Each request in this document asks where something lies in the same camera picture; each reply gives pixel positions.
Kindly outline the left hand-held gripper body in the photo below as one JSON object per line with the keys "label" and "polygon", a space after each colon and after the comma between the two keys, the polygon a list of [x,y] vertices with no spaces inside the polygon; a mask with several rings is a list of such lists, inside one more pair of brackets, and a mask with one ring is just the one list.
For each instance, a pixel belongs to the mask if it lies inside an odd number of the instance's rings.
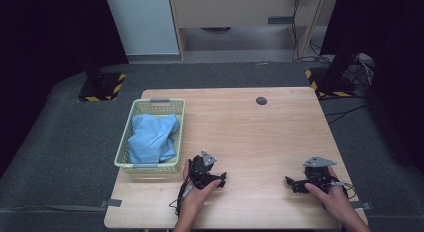
{"label": "left hand-held gripper body", "polygon": [[214,156],[202,150],[201,154],[196,155],[190,162],[188,176],[197,189],[203,189],[218,179],[217,175],[209,173],[216,161]]}

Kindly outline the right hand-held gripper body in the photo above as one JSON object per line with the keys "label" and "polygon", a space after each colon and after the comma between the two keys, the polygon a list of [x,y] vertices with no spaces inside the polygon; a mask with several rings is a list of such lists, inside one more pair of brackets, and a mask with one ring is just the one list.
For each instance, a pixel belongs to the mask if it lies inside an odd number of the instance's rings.
{"label": "right hand-held gripper body", "polygon": [[319,156],[312,156],[303,163],[307,180],[319,187],[321,190],[327,190],[332,182],[337,179],[329,173],[328,167],[336,165],[335,161],[325,159]]}

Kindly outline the light blue shirt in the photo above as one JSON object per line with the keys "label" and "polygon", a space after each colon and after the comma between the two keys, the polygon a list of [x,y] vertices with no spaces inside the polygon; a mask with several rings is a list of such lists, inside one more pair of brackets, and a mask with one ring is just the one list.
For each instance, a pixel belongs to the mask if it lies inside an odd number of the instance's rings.
{"label": "light blue shirt", "polygon": [[133,135],[128,145],[133,164],[159,164],[177,155],[172,135],[178,131],[180,123],[175,114],[137,115],[132,118],[132,126]]}

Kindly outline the green plastic basket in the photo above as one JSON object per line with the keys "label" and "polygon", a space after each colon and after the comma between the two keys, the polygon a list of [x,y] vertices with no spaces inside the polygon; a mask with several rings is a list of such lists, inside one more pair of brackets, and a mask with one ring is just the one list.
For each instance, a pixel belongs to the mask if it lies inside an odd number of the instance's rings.
{"label": "green plastic basket", "polygon": [[129,174],[177,173],[184,116],[184,99],[135,100],[114,164]]}

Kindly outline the person's left hand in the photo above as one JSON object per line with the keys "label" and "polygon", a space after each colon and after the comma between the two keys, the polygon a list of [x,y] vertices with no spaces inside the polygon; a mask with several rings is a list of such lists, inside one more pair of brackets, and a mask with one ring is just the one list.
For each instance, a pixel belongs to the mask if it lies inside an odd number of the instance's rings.
{"label": "person's left hand", "polygon": [[201,211],[208,196],[220,185],[220,183],[221,180],[217,179],[210,182],[205,188],[199,190],[193,185],[191,180],[188,180],[185,189],[191,188],[191,191],[181,202],[180,215],[187,214],[188,212],[193,212],[197,215]]}

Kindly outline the person's right hand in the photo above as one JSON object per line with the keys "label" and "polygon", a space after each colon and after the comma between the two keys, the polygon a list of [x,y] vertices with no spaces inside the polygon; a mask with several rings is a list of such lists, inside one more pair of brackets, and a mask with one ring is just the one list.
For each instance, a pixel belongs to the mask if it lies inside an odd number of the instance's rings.
{"label": "person's right hand", "polygon": [[339,221],[344,220],[348,213],[353,211],[348,198],[340,186],[330,185],[327,192],[322,191],[311,183],[306,183],[305,188],[321,201],[325,209]]}

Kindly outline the grey tape strip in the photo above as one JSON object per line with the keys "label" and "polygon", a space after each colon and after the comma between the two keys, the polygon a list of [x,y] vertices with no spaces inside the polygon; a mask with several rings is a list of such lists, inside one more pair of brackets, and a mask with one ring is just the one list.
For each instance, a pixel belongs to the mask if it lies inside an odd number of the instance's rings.
{"label": "grey tape strip", "polygon": [[107,208],[109,206],[111,207],[120,207],[122,204],[122,200],[119,199],[108,199],[108,200],[103,200],[100,202],[100,207],[101,208]]}
{"label": "grey tape strip", "polygon": [[373,208],[369,202],[351,201],[350,203],[354,209],[371,210]]}

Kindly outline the black stand with striped base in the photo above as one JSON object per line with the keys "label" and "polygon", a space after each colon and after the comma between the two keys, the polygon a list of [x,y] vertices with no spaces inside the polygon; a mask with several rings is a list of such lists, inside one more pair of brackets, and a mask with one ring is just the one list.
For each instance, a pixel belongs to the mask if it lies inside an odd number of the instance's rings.
{"label": "black stand with striped base", "polygon": [[318,97],[350,97],[355,95],[353,82],[345,75],[354,55],[342,52],[327,67],[313,67],[305,71],[310,87]]}
{"label": "black stand with striped base", "polygon": [[75,50],[76,57],[87,76],[78,94],[78,100],[89,102],[114,100],[121,90],[126,75],[103,73],[83,43],[78,44]]}

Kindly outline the dark curtain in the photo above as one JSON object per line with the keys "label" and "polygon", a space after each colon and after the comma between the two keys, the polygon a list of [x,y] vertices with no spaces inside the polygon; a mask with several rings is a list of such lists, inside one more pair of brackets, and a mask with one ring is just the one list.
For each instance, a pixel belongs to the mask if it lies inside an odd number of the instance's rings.
{"label": "dark curtain", "polygon": [[424,174],[424,0],[336,0],[321,53],[342,52],[374,60],[371,90],[396,155]]}
{"label": "dark curtain", "polygon": [[0,177],[54,85],[126,62],[107,0],[0,0]]}

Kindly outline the white panel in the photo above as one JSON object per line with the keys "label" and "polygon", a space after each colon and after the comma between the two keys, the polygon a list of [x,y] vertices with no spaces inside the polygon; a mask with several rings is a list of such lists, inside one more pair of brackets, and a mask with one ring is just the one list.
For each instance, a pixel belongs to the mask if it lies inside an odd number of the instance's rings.
{"label": "white panel", "polygon": [[170,0],[107,0],[125,53],[178,55]]}

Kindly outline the beige wooden desk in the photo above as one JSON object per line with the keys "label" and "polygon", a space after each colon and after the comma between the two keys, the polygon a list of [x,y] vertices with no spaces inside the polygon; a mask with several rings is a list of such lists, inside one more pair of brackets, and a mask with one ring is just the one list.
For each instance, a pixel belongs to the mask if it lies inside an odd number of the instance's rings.
{"label": "beige wooden desk", "polygon": [[316,26],[329,22],[336,0],[170,0],[177,41],[193,28],[268,26],[269,16],[293,16],[292,38],[303,57]]}

